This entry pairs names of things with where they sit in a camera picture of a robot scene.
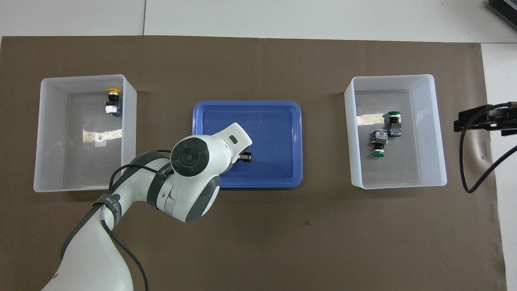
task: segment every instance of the blue tray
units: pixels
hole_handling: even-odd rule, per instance
[[[291,188],[303,177],[301,109],[292,101],[201,101],[192,133],[212,135],[237,122],[253,144],[253,162],[221,175],[222,188]]]

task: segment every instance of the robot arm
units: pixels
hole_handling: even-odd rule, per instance
[[[137,156],[131,167],[101,196],[70,234],[62,262],[43,291],[133,290],[131,275],[101,221],[109,229],[135,201],[145,201],[182,222],[193,222],[210,209],[220,188],[219,174],[240,159],[252,141],[233,123],[212,136],[193,135],[177,143],[168,159],[158,152]]]

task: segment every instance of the white tile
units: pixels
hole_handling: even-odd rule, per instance
[[[145,1],[1,0],[1,36],[142,35]]]
[[[517,101],[517,43],[481,45],[489,104]],[[493,160],[517,145],[517,135],[502,137],[490,134]],[[503,241],[508,291],[517,290],[517,154],[495,169],[497,205]]]
[[[147,0],[144,34],[517,42],[481,0]]]

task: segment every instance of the black vent grille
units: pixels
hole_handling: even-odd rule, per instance
[[[517,10],[504,0],[490,0],[488,7],[517,30]]]

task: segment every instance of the black cable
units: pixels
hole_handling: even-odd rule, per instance
[[[477,112],[476,114],[472,115],[468,119],[468,121],[465,123],[465,126],[463,127],[463,129],[461,131],[461,137],[460,137],[460,176],[461,176],[461,182],[463,184],[463,188],[465,189],[465,192],[467,192],[467,193],[474,192],[479,187],[479,185],[481,185],[481,183],[488,177],[488,175],[495,169],[495,167],[497,167],[506,158],[508,158],[511,154],[513,154],[514,152],[517,151],[517,145],[516,145],[515,147],[510,149],[508,152],[506,152],[504,155],[502,155],[499,159],[497,159],[497,161],[495,161],[483,173],[483,175],[481,175],[481,177],[476,182],[476,184],[474,184],[474,186],[469,189],[467,187],[467,182],[465,181],[465,172],[464,172],[464,167],[463,167],[463,142],[464,142],[465,134],[466,134],[468,128],[472,125],[474,120],[476,120],[478,117],[480,117],[481,115],[485,114],[486,112],[488,112],[490,110],[497,109],[497,108],[510,107],[510,106],[512,106],[512,104],[513,104],[512,102],[506,102],[506,103],[500,103],[500,104],[496,104],[496,105],[492,105],[492,106],[486,107],[486,108],[480,110],[479,112]]]
[[[122,167],[116,169],[113,174],[111,175],[111,178],[110,178],[110,184],[109,184],[109,187],[108,187],[108,192],[111,193],[111,189],[113,188],[113,180],[115,180],[115,176],[118,174],[118,172],[122,171],[123,169],[125,168],[131,168],[131,167],[135,167],[135,168],[142,168],[142,169],[146,169],[148,171],[151,171],[153,173],[157,173],[157,170],[154,170],[152,168],[149,168],[147,166],[142,166],[142,165],[138,165],[138,164],[127,164],[127,165],[123,165]]]
[[[133,259],[133,261],[136,263],[138,268],[140,269],[140,272],[142,273],[142,277],[144,278],[144,284],[145,284],[145,291],[149,291],[149,283],[147,282],[147,276],[145,275],[144,267],[142,267],[142,264],[138,261],[138,259],[131,253],[131,251],[118,239],[118,237],[115,236],[115,234],[111,231],[111,229],[106,224],[105,220],[100,221],[102,224],[102,227],[104,230],[108,233],[108,235],[118,244],[120,247],[128,253],[128,255]]]

